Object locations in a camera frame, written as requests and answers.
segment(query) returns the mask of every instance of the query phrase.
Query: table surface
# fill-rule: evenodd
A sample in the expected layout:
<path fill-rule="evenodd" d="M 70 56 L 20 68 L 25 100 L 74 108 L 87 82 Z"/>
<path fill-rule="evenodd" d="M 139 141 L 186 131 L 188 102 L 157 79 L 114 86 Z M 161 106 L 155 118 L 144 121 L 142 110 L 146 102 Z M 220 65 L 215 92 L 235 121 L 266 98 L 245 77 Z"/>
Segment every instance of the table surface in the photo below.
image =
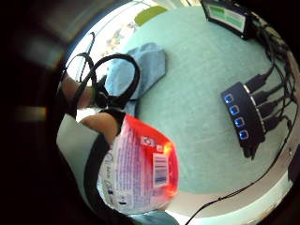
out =
<path fill-rule="evenodd" d="M 285 138 L 286 123 L 266 135 L 254 160 L 245 158 L 219 94 L 269 69 L 263 47 L 208 22 L 202 7 L 157 15 L 134 33 L 122 52 L 146 42 L 164 49 L 167 72 L 140 98 L 138 117 L 175 142 L 179 190 L 225 192 L 259 178 Z M 273 72 L 263 89 L 277 83 Z M 294 105 L 287 114 L 294 117 Z"/>

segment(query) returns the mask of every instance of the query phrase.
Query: blue led light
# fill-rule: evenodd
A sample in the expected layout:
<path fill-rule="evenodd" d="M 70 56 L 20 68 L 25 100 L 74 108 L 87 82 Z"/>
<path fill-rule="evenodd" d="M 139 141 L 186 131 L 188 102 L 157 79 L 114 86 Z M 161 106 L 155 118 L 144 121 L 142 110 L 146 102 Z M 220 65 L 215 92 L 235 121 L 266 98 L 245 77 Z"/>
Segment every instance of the blue led light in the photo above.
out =
<path fill-rule="evenodd" d="M 240 113 L 240 110 L 238 109 L 237 105 L 231 106 L 230 111 L 232 115 L 237 115 L 238 113 Z"/>
<path fill-rule="evenodd" d="M 243 117 L 238 117 L 234 120 L 234 123 L 238 128 L 241 128 L 244 126 L 245 121 L 244 121 Z"/>
<path fill-rule="evenodd" d="M 234 100 L 233 95 L 232 95 L 232 94 L 226 95 L 226 96 L 224 97 L 224 100 L 225 100 L 225 102 L 226 102 L 227 104 L 232 103 L 233 100 Z"/>
<path fill-rule="evenodd" d="M 248 132 L 245 129 L 241 130 L 238 134 L 241 140 L 247 139 L 249 137 Z"/>

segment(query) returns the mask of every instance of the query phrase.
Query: plastic bag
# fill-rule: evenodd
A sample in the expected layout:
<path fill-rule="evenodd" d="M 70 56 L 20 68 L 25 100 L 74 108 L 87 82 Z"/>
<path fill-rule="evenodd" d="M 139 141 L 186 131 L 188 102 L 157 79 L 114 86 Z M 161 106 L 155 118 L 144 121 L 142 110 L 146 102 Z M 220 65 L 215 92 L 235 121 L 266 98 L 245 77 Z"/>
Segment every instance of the plastic bag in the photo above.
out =
<path fill-rule="evenodd" d="M 174 143 L 127 114 L 100 167 L 97 189 L 103 201 L 123 214 L 140 214 L 168 203 L 177 187 Z"/>

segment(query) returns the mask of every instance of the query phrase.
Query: light blue towel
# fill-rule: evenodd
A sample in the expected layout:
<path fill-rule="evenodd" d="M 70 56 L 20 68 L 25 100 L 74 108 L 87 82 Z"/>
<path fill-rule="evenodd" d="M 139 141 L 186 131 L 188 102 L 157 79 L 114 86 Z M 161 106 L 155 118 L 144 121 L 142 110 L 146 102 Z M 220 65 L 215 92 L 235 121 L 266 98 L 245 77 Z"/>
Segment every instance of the light blue towel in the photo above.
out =
<path fill-rule="evenodd" d="M 135 108 L 139 97 L 154 85 L 166 73 L 166 56 L 163 49 L 156 43 L 145 43 L 129 50 L 141 70 L 137 89 L 125 107 L 125 112 L 136 116 Z M 110 95 L 119 96 L 129 86 L 133 79 L 134 67 L 122 59 L 111 61 L 105 87 Z"/>

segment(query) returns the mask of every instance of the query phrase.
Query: dark background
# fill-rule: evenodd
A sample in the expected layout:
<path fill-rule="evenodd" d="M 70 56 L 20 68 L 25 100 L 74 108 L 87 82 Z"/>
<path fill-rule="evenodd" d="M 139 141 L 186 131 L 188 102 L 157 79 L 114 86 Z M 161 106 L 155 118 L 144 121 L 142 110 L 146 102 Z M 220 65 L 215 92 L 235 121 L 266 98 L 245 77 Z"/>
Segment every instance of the dark background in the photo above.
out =
<path fill-rule="evenodd" d="M 75 16 L 93 4 L 103 5 L 112 10 L 118 4 L 106 5 L 107 1 L 61 0 L 61 1 L 15 1 L 6 2 L 2 7 L 2 141 L 4 188 L 3 220 L 8 224 L 104 224 L 85 206 L 79 193 L 74 189 L 72 176 L 59 157 L 54 143 L 55 127 L 52 126 L 53 104 L 60 70 L 77 41 L 89 27 L 104 14 L 82 17 L 86 26 L 82 30 L 69 29 Z M 299 15 L 293 0 L 238 1 L 270 22 L 291 47 L 296 59 L 300 56 Z M 60 24 L 55 30 L 47 25 L 49 18 Z M 35 49 L 30 43 L 36 37 L 47 42 Z M 57 59 L 50 62 L 49 55 Z M 18 105 L 43 106 L 48 109 L 47 120 L 22 122 L 16 114 Z M 277 209 L 262 224 L 299 224 L 300 218 L 299 178 L 292 190 Z"/>

